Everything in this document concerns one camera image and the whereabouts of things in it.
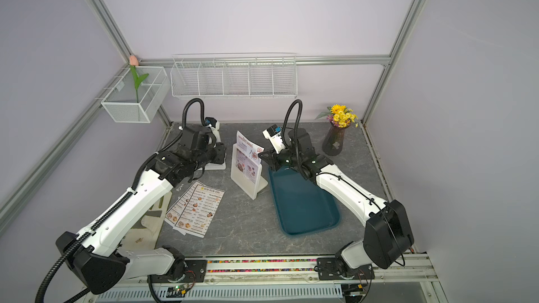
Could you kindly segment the special menu sheet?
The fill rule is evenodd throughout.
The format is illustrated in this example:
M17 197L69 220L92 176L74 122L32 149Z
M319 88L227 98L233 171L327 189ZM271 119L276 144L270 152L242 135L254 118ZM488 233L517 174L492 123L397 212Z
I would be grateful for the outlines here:
M237 131L236 146L237 158L235 165L246 178L255 184L258 179L259 168L261 167L261 160L258 158L258 154L264 151L264 149L248 140L239 131Z

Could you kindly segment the white menu holder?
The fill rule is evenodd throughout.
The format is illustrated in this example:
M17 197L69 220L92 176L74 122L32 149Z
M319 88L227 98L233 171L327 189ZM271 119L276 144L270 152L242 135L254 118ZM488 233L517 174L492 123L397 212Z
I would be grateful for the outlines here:
M232 147L231 179L253 200L268 186L262 165L248 158L237 144Z
M214 146L214 152L215 157L212 159L210 163L206 165L206 170L209 171L223 171L226 169L226 146L222 143L219 133L219 122L216 123L216 127L209 124L207 126L211 132L211 141L212 143L215 143Z

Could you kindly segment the dim sum menu sheet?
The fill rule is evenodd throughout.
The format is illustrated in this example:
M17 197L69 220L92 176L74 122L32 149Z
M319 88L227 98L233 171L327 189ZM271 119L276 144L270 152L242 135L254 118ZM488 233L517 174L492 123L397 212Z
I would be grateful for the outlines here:
M184 213L188 203L194 193L196 186L193 185L188 189L175 203L167 210L165 221L172 227L177 227L181 215Z

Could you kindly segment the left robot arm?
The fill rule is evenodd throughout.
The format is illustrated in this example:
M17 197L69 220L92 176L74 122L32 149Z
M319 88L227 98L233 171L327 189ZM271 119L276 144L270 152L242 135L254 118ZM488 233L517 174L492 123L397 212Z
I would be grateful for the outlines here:
M36 302L44 301L62 265L86 286L71 302L88 293L105 293L126 279L165 276L182 281L189 270L184 255L175 248L128 251L120 245L150 207L180 182L195 181L195 172L204 171L208 164L224 163L226 148L219 128L219 122L210 117L200 125L182 126L173 140L176 149L167 145L155 152L137 170L133 184L100 217L77 233L62 234L56 241L61 256L39 286Z

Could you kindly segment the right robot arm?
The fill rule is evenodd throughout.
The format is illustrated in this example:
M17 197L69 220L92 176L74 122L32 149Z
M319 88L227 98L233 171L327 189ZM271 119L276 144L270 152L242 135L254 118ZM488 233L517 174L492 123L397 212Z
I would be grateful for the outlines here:
M330 158L317 154L305 129L290 131L289 144L285 143L284 130L275 124L262 134L272 148L258 156L270 169L286 167L300 173L305 180L339 200L364 226L362 240L344 246L335 254L342 275L348 276L371 264L387 269L414 245L404 205L396 199L388 201L368 192Z

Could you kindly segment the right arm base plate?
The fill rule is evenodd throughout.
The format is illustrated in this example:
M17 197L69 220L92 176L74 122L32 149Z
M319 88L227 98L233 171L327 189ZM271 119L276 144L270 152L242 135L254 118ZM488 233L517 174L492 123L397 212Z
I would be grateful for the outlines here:
M371 280L375 278L372 265L351 269L345 262L336 257L317 258L314 270L321 281Z

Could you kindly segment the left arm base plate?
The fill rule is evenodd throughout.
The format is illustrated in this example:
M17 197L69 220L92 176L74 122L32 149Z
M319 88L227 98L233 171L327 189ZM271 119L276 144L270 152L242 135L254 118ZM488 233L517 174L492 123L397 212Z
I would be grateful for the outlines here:
M205 259L176 262L167 273L152 275L153 283L202 283L206 276L208 262Z

